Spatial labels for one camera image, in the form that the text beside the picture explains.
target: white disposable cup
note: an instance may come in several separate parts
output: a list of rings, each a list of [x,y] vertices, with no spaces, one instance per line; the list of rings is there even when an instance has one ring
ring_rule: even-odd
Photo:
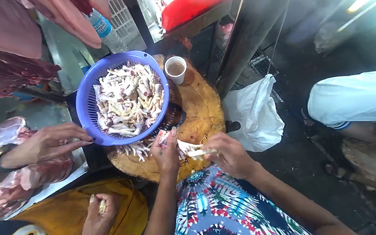
[[[168,72],[168,68],[173,63],[180,62],[184,66],[184,71],[180,75],[171,75]],[[166,75],[177,85],[184,82],[185,77],[185,71],[187,70],[187,62],[185,62],[184,58],[179,56],[170,57],[166,63],[164,64],[164,71],[166,72]]]

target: patterned blouse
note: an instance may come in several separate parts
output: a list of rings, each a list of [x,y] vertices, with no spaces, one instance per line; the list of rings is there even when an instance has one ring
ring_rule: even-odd
[[[245,180],[211,166],[177,185],[176,235],[310,235]]]

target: wooden chopping block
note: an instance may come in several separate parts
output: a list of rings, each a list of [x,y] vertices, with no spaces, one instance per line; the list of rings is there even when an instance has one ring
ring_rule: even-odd
[[[163,69],[163,55],[155,55],[160,67]],[[178,104],[186,112],[186,119],[178,128],[179,140],[205,144],[208,136],[219,131],[225,132],[224,114],[220,104],[220,97],[216,91],[204,80],[201,74],[193,68],[192,63],[187,62],[185,79],[181,85],[169,82],[170,102]],[[131,153],[117,153],[114,147],[106,147],[107,156],[111,163],[122,172],[144,178],[153,182],[159,182],[159,169],[152,156],[146,158],[146,162],[139,161],[138,156]],[[192,171],[198,171],[210,165],[209,161],[188,158],[181,161],[178,172],[178,182],[188,177]]]

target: human hand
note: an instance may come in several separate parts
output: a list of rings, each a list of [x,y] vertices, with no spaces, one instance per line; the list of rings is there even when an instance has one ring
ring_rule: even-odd
[[[75,141],[61,145],[65,140],[78,138]],[[16,168],[37,163],[44,159],[53,159],[79,147],[92,143],[92,137],[76,124],[64,123],[57,126],[45,127],[31,136],[24,143],[6,153],[1,160],[1,167]]]
[[[105,212],[99,213],[99,204],[105,200]],[[107,235],[118,215],[118,199],[114,195],[91,195],[82,235]]]
[[[153,155],[154,160],[159,168],[160,177],[172,177],[178,176],[178,170],[181,166],[179,163],[178,153],[176,152],[176,127],[172,127],[167,139],[167,147],[162,148],[159,143],[159,135],[156,136],[152,147],[150,147],[150,153]]]
[[[221,169],[238,179],[249,178],[260,163],[254,161],[241,143],[223,132],[212,135],[202,149],[216,149],[218,153],[208,153],[204,157],[217,163]]]

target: purple plastic basket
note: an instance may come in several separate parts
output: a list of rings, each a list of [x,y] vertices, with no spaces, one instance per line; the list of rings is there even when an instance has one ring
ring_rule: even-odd
[[[101,130],[97,117],[97,111],[99,111],[99,109],[95,100],[95,91],[92,86],[100,85],[98,78],[105,77],[107,75],[107,69],[120,69],[123,65],[127,65],[127,61],[130,61],[131,65],[149,65],[152,72],[160,78],[164,89],[163,107],[159,117],[147,130],[133,137],[108,134],[107,131]],[[117,53],[99,60],[86,72],[76,94],[76,111],[82,128],[88,132],[88,135],[95,138],[95,143],[103,146],[130,144],[144,139],[158,127],[165,116],[168,103],[169,87],[166,77],[155,59],[143,51]]]

